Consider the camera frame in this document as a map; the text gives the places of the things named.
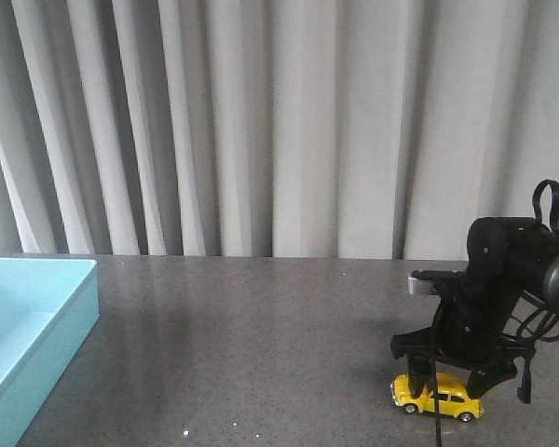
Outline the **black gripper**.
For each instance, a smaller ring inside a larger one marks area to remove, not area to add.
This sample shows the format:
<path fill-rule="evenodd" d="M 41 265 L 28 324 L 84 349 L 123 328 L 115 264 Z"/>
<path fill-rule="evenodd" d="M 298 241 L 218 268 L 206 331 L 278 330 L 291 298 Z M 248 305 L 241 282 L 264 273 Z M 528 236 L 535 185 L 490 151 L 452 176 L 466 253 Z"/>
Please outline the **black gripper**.
<path fill-rule="evenodd" d="M 438 361 L 473 370 L 467 383 L 472 399 L 513 379 L 516 366 L 500 364 L 531 357 L 535 352 L 532 342 L 504 333 L 521 294 L 522 289 L 508 279 L 482 282 L 465 273 L 454 290 L 438 295 L 440 307 L 430 326 L 393 336 L 393 357 L 407 355 L 412 398 L 419 398 L 425 389 L 434 389 L 433 364 L 428 357 L 432 348 Z"/>

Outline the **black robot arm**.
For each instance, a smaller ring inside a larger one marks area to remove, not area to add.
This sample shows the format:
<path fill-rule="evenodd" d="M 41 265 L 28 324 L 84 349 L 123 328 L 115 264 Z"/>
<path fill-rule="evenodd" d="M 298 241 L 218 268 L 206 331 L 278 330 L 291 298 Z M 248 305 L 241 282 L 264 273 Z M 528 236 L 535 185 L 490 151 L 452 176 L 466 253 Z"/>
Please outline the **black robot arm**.
<path fill-rule="evenodd" d="M 392 355 L 407 358 L 413 397 L 434 382 L 434 365 L 441 362 L 469 371 L 467 391 L 474 399 L 514 378 L 521 358 L 518 398 L 528 403 L 535 344 L 559 321 L 559 232 L 533 218 L 480 218 L 470 226 L 467 248 L 462 272 L 412 272 L 409 292 L 441 301 L 428 328 L 393 336 Z M 532 334 L 525 325 L 507 334 L 524 296 L 541 302 L 545 319 Z"/>

